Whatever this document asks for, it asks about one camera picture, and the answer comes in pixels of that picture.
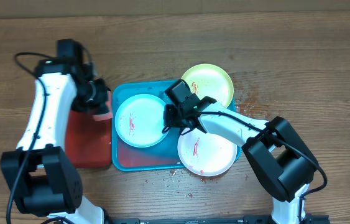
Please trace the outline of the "yellow-green plate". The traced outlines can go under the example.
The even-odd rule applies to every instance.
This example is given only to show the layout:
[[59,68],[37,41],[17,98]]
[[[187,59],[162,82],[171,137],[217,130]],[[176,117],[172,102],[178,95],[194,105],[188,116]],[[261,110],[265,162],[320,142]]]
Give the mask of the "yellow-green plate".
[[195,65],[182,75],[182,80],[201,100],[209,96],[225,107],[228,107],[233,100],[233,81],[219,66],[208,63]]

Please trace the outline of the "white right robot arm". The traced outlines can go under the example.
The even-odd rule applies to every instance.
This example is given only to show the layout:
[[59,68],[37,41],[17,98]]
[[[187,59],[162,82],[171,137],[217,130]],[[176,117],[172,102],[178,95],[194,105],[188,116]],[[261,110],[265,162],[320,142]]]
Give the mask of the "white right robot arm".
[[241,147],[259,183],[273,197],[273,223],[311,223],[304,211],[309,184],[320,169],[315,156],[284,118],[248,118],[216,100],[186,99],[165,105],[164,130],[199,129]]

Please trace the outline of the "light blue plate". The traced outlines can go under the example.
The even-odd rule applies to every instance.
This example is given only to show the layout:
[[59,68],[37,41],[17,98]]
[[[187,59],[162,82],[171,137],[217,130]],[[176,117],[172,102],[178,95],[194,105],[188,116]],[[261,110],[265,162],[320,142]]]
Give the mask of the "light blue plate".
[[114,128],[119,138],[133,147],[150,147],[161,142],[166,134],[163,112],[165,102],[150,94],[126,99],[116,111]]

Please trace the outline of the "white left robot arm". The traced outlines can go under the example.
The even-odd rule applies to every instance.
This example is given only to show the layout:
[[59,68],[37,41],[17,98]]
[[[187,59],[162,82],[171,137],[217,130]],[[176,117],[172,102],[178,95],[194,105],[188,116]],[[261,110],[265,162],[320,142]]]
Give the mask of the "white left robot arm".
[[109,88],[94,78],[92,64],[70,57],[41,60],[31,74],[35,98],[27,127],[16,150],[0,160],[11,191],[6,222],[16,206],[48,223],[108,223],[105,209],[83,195],[81,177],[65,154],[65,135],[71,110],[92,113],[95,121],[113,117]]

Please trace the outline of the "white plate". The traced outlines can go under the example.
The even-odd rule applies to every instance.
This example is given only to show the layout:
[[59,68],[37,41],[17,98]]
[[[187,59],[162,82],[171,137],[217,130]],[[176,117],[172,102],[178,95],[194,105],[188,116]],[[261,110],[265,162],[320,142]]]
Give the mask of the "white plate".
[[237,145],[198,129],[180,136],[177,144],[182,164],[192,173],[213,177],[226,172],[237,156]]

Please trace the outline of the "red sponge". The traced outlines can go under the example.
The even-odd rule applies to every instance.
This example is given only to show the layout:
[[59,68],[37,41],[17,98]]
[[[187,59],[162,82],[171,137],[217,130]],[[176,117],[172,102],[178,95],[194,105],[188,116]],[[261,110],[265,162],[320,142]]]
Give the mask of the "red sponge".
[[94,110],[93,119],[96,121],[104,121],[113,118],[112,109],[112,92],[107,91],[107,99],[104,103],[100,103]]

